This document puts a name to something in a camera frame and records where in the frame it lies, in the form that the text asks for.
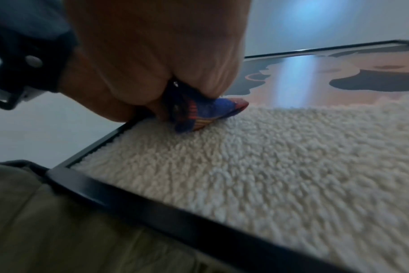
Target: black frame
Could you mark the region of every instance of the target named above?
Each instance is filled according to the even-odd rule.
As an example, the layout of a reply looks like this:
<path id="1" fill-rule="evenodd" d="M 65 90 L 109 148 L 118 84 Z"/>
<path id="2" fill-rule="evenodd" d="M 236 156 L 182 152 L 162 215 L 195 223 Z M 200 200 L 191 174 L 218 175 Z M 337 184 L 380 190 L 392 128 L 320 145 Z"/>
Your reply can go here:
<path id="1" fill-rule="evenodd" d="M 261 58 L 356 47 L 400 44 L 409 40 L 389 40 L 321 49 L 302 49 L 245 58 Z M 218 224 L 192 213 L 153 201 L 89 178 L 69 169 L 124 131 L 150 116 L 143 112 L 97 142 L 78 152 L 46 173 L 48 183 L 73 197 L 117 215 L 129 224 L 141 224 L 158 233 L 213 257 L 244 272 L 348 272 L 326 262 L 270 244 L 260 238 Z"/>

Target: khaki pants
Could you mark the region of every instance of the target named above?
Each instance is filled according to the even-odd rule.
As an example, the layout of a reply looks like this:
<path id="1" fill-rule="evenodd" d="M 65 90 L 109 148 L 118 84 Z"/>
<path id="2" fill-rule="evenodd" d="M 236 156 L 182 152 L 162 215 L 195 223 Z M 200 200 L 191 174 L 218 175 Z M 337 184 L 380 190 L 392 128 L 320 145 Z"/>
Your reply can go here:
<path id="1" fill-rule="evenodd" d="M 214 272 L 143 228 L 0 166 L 0 273 Z"/>

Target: hand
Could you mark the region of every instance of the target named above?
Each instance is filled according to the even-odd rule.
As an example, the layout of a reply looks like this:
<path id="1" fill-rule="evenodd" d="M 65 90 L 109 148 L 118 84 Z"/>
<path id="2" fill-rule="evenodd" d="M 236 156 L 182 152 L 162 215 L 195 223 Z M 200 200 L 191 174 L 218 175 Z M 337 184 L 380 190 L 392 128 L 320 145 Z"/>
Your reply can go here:
<path id="1" fill-rule="evenodd" d="M 126 104 L 146 105 L 160 117 L 166 115 L 160 98 L 173 76 L 217 98 L 241 65 L 250 0 L 65 0 L 64 4 L 111 94 Z"/>
<path id="2" fill-rule="evenodd" d="M 112 121 L 133 118 L 135 106 L 115 98 L 82 50 L 73 51 L 59 80 L 59 92 Z"/>

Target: gray fabric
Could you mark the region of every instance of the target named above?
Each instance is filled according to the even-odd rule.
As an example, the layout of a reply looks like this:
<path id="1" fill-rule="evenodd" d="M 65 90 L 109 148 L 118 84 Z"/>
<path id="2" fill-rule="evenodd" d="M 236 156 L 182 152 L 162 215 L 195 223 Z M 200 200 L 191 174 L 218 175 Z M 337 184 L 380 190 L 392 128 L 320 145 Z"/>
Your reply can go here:
<path id="1" fill-rule="evenodd" d="M 48 40 L 70 30 L 60 0 L 0 0 L 0 25 Z"/>
<path id="2" fill-rule="evenodd" d="M 140 227 L 0 166 L 0 273 L 204 273 L 195 257 Z"/>

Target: white sherpa fabric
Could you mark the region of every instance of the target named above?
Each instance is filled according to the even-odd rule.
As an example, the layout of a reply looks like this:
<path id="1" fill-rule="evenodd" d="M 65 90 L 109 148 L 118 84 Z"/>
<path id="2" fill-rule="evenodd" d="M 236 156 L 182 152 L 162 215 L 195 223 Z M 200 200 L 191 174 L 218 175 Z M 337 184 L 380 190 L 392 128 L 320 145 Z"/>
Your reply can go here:
<path id="1" fill-rule="evenodd" d="M 75 169 L 360 272 L 409 272 L 409 98 L 141 122 Z"/>

